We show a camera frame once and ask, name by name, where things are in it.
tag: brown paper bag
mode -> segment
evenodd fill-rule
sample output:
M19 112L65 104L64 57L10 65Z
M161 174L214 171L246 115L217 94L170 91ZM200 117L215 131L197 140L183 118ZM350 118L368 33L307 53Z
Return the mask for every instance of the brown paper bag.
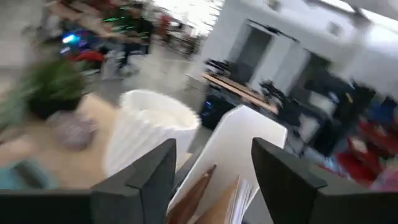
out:
M191 189L182 197L173 209L167 214L167 224L187 224L195 214L199 201L202 198L211 176L216 169L213 165L208 169L199 180L191 187Z
M239 189L239 177L224 190L223 195L211 208L209 208L195 224L224 224L229 223L232 203Z

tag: potted plant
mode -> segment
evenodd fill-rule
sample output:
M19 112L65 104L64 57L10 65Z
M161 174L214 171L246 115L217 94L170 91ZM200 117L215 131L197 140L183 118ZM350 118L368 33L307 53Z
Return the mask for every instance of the potted plant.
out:
M60 110L75 110L84 89L83 77L66 59L33 65L0 102L0 132L22 125L29 112L47 119Z
M83 77L63 58L34 65L25 78L27 108L40 119L60 110L75 110L85 89Z

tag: plant pot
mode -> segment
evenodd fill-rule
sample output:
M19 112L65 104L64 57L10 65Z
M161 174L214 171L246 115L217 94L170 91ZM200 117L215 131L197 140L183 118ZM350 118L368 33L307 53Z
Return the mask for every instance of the plant pot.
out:
M29 109L32 114L42 120L46 120L49 116L57 111L74 111L80 103L81 97L70 100L56 99L31 99L29 100Z

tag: table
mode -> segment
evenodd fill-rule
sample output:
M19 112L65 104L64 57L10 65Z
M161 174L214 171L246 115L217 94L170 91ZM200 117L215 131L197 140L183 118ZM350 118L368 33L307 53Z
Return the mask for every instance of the table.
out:
M93 31L99 36L106 37L106 36L118 35L115 34L114 32L107 31L105 26L100 22L98 23L91 22L90 19L92 19L92 17L84 17L83 13L76 12L73 9L70 9L69 7L66 7L59 2L51 2L49 4L46 4L45 7L47 7L52 14L55 14L63 19L76 21L77 24L81 25L82 27L90 31Z
M208 80L210 83L214 83L216 85L219 85L239 96L244 98L245 100L250 101L251 103L260 106L268 111L271 111L274 114L278 113L278 108L276 105L270 105L265 102L264 97L258 93L253 92L250 90L248 87L243 86L239 83L236 83L229 78L222 77L222 76L216 76L216 75L210 75L209 73L204 73L203 78Z
M106 178L102 170L103 157L119 113L117 108L92 93L84 97L78 111L98 123L94 141L82 151L73 151L61 145L52 128L42 121L31 121L24 127L38 146L33 158L58 179L61 188L66 189L86 189ZM191 156L187 153L184 163ZM183 164L177 164L177 170Z

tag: doorway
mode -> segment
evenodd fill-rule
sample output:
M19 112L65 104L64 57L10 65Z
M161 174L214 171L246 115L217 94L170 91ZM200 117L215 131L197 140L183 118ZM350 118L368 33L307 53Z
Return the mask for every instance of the doorway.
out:
M310 52L308 63L304 67L303 72L298 76L298 79L291 89L289 96L300 101L307 102L310 98L310 91L304 89L305 83L311 79L314 79L317 75L321 75L317 73L319 68L328 68L329 65L329 60Z
M240 53L234 62L230 79L245 85L252 78L259 62L264 56L273 35L250 27L248 37L243 43Z

